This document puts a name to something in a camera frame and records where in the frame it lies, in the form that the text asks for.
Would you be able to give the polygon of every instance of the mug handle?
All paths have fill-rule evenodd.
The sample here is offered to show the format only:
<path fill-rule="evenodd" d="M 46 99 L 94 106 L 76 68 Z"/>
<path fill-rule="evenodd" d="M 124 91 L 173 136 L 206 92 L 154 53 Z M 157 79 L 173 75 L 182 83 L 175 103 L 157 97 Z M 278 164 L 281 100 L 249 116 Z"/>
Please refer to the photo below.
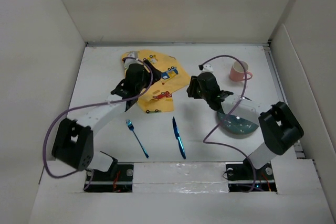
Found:
<path fill-rule="evenodd" d="M 247 80 L 251 79 L 253 77 L 253 74 L 249 71 L 246 71 L 247 74 L 250 75 L 250 77 L 247 78 Z"/>

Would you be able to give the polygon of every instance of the cartoon vehicle print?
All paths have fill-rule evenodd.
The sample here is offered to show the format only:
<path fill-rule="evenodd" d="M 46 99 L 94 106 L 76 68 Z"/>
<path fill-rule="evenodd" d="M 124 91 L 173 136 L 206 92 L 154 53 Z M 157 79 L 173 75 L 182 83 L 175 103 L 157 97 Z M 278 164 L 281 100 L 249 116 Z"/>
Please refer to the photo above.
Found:
<path fill-rule="evenodd" d="M 143 58 L 142 60 L 149 60 L 150 63 L 156 63 L 156 55 L 149 55 L 147 58 Z"/>
<path fill-rule="evenodd" d="M 166 92 L 161 92 L 159 95 L 154 95 L 153 98 L 156 99 L 156 100 L 160 100 L 164 97 L 172 97 L 172 94 L 169 93 L 169 91 L 166 91 Z"/>
<path fill-rule="evenodd" d="M 168 70 L 166 72 L 163 72 L 161 74 L 161 78 L 163 80 L 168 80 L 170 78 L 173 78 L 173 77 L 177 76 L 178 74 L 179 74 L 179 72 L 177 70 L 177 67 L 172 66 L 172 67 L 168 68 Z"/>
<path fill-rule="evenodd" d="M 147 114 L 158 113 L 158 112 L 161 112 L 161 110 L 152 110 L 152 111 L 150 111 L 150 110 L 146 110 L 146 113 L 147 113 Z"/>

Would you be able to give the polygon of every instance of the white wall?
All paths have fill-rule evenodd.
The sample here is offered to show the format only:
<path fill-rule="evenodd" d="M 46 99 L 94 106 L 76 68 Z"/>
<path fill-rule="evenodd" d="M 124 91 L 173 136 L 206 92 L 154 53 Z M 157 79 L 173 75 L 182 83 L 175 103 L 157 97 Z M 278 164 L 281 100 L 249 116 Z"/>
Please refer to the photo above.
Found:
<path fill-rule="evenodd" d="M 63 0 L 85 41 L 267 42 L 289 0 Z"/>
<path fill-rule="evenodd" d="M 84 46 L 61 0 L 0 0 L 1 223 L 28 223 L 43 137 L 69 104 Z"/>
<path fill-rule="evenodd" d="M 300 117 L 301 143 L 314 158 L 336 216 L 336 1 L 294 0 L 271 44 L 290 105 Z"/>

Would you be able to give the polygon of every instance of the teal plate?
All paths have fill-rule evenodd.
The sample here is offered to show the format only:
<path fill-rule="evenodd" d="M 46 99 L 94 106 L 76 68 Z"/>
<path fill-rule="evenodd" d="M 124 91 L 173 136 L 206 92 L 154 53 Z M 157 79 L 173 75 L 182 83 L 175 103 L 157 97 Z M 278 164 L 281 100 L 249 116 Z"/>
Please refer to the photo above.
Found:
<path fill-rule="evenodd" d="M 243 118 L 239 118 L 234 115 L 229 115 L 224 122 L 222 122 L 222 120 L 226 117 L 226 114 L 217 112 L 217 116 L 221 122 L 220 123 L 221 127 L 233 134 L 237 135 L 250 134 L 259 127 L 257 124 L 253 122 L 247 121 Z"/>

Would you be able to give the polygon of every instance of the screw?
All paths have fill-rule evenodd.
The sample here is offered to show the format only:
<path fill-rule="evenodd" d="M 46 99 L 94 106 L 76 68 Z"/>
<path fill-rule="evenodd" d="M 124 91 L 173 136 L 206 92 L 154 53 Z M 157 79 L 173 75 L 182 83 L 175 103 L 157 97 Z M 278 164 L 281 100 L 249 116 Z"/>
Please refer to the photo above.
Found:
<path fill-rule="evenodd" d="M 226 173 L 227 173 L 228 176 L 232 176 L 233 175 L 233 169 L 232 168 L 228 168 L 226 170 Z"/>
<path fill-rule="evenodd" d="M 265 169 L 265 172 L 266 172 L 267 175 L 272 175 L 272 174 L 273 174 L 273 170 L 272 170 L 271 167 L 267 167 L 267 168 Z"/>
<path fill-rule="evenodd" d="M 129 177 L 133 176 L 133 170 L 132 169 L 128 169 L 126 171 L 126 175 L 129 176 Z"/>

